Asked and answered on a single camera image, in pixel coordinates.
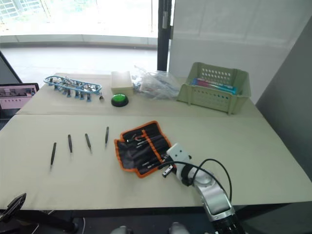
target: table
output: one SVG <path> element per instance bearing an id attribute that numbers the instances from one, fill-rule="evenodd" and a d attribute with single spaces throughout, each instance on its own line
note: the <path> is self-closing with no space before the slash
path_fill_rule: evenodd
<path id="1" fill-rule="evenodd" d="M 126 107 L 115 108 L 109 103 L 109 77 L 68 76 L 105 85 L 105 102 L 66 98 L 51 86 L 40 89 L 0 131 L 0 208 L 23 192 L 27 192 L 26 210 L 201 206 L 194 189 L 174 176 L 164 179 L 156 172 L 139 179 L 120 169 L 113 139 L 151 120 L 159 122 L 171 143 L 179 142 L 193 156 L 194 164 L 208 157 L 224 164 L 232 178 L 234 205 L 312 200 L 309 178 L 250 100 L 232 116 L 139 96 L 129 97 Z M 105 149 L 106 126 L 110 134 Z M 89 135 L 92 154 L 84 133 Z M 73 139 L 72 159 L 68 134 Z M 58 144 L 50 172 L 53 142 Z M 227 189 L 222 169 L 213 163 L 207 168 Z"/>

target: green plastic basket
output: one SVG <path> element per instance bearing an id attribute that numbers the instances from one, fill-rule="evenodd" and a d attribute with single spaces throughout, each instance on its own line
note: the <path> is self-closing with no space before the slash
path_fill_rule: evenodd
<path id="1" fill-rule="evenodd" d="M 237 94 L 191 85 L 194 78 L 234 86 L 237 88 Z M 230 115 L 238 113 L 250 96 L 248 72 L 195 62 L 186 83 L 180 89 L 177 100 L 189 105 L 194 104 L 224 111 Z"/>

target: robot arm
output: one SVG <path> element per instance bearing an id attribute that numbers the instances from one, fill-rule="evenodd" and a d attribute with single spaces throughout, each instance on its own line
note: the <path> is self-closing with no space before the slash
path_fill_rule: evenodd
<path id="1" fill-rule="evenodd" d="M 167 151 L 167 154 L 173 161 L 191 163 L 189 154 L 182 149 L 179 144 L 172 146 Z M 176 177 L 181 180 L 183 184 L 189 186 L 196 172 L 196 168 L 179 163 L 176 163 L 175 167 Z M 173 168 L 173 166 L 170 166 L 163 173 L 163 176 L 166 177 Z M 199 193 L 208 219 L 211 221 L 218 234 L 245 233 L 225 191 L 210 175 L 203 171 L 198 171 L 192 185 Z"/>

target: orange and black tool pouch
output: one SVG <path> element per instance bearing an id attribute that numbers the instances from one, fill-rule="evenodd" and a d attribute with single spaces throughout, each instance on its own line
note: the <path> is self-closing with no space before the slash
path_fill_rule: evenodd
<path id="1" fill-rule="evenodd" d="M 124 171 L 135 172 L 143 178 L 157 170 L 164 161 L 170 141 L 161 132 L 157 121 L 120 134 L 115 139 L 116 156 Z"/>

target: plastic bag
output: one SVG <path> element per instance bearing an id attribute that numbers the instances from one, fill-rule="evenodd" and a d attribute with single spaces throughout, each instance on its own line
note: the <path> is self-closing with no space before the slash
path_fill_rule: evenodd
<path id="1" fill-rule="evenodd" d="M 147 72 L 143 68 L 135 67 L 140 76 L 135 77 L 134 86 L 142 95 L 151 99 L 175 99 L 178 96 L 181 85 L 169 72 Z"/>

